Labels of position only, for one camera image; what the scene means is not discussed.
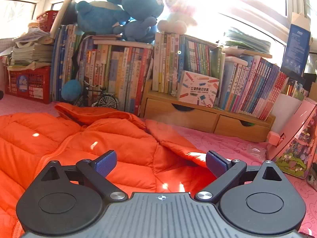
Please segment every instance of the red plastic basket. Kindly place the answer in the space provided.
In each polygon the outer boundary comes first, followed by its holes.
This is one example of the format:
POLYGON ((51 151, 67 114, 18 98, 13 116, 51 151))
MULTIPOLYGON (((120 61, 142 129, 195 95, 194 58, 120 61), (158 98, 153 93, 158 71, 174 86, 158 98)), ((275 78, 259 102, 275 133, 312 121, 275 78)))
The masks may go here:
POLYGON ((56 18, 58 11, 45 11, 38 15, 36 19, 39 21, 40 29, 45 32, 50 32, 53 22, 56 18))
POLYGON ((5 93, 44 104, 50 103, 50 67, 6 71, 5 93))

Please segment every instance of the metal pivot bolt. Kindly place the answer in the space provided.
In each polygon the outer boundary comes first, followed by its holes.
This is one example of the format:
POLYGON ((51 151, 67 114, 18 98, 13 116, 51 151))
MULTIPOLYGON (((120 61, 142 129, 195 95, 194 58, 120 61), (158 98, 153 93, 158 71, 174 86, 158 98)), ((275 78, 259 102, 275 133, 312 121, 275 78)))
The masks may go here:
POLYGON ((121 191, 115 191, 110 194, 110 198, 113 200, 119 201, 126 197, 126 195, 121 191))
POLYGON ((208 200, 212 198, 212 193, 208 191, 200 191, 197 193, 197 197, 201 200, 208 200))

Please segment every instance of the orange jacket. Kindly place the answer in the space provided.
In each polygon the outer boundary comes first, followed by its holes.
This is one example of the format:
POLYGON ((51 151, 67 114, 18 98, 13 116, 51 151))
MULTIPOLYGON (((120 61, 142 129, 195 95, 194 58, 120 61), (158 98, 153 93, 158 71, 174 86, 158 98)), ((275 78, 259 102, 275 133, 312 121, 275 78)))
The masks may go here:
POLYGON ((95 159, 113 149, 118 163, 107 176, 131 195, 136 192, 194 194, 215 177, 197 150, 172 127, 108 108, 60 103, 59 118, 46 113, 0 116, 0 237, 23 232, 15 205, 50 160, 62 165, 95 159))

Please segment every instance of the triangular cutout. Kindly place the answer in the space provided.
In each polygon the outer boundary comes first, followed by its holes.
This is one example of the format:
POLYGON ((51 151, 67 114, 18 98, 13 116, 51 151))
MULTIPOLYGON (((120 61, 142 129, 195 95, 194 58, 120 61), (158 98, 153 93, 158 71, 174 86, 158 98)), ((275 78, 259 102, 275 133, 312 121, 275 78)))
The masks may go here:
POLYGON ((265 169, 263 179, 265 180, 272 180, 272 181, 281 181, 281 177, 278 175, 278 173, 275 171, 275 169, 272 166, 269 166, 265 169))
POLYGON ((51 166, 50 169, 43 176, 42 181, 51 181, 59 179, 58 172, 55 166, 51 166))

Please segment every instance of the white plush toy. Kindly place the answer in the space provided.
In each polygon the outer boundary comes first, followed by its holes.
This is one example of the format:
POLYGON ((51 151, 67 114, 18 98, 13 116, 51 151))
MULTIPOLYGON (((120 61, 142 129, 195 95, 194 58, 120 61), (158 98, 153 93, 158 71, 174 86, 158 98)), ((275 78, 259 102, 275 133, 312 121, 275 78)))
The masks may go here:
POLYGON ((157 25, 159 31, 183 35, 187 27, 197 25, 193 18, 195 8, 188 5, 187 0, 165 0, 165 4, 170 10, 170 15, 167 20, 159 21, 157 25))

